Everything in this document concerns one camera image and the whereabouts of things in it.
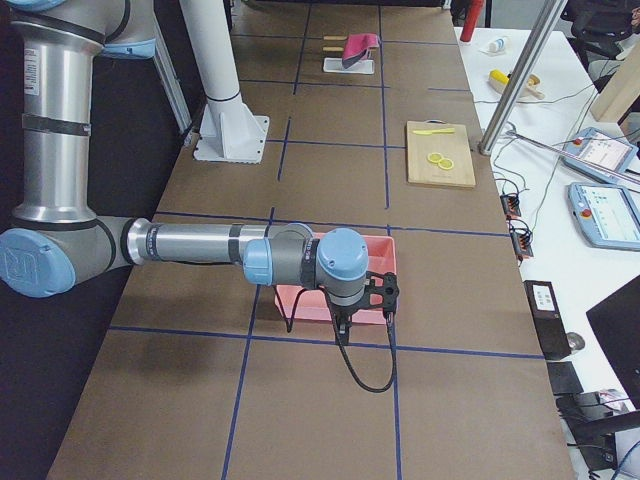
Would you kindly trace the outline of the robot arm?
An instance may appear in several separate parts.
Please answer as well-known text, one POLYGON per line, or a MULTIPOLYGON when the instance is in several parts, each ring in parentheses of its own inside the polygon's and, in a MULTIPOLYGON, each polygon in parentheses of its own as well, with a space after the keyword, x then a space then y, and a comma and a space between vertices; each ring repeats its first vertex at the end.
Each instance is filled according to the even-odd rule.
POLYGON ((12 1, 24 41, 24 198, 1 236, 1 277, 35 298, 148 261, 239 265, 256 285, 319 290, 336 330, 370 307, 368 249, 354 230, 321 238, 300 223, 163 224, 100 217, 87 203, 95 57, 156 51, 150 1, 12 1))

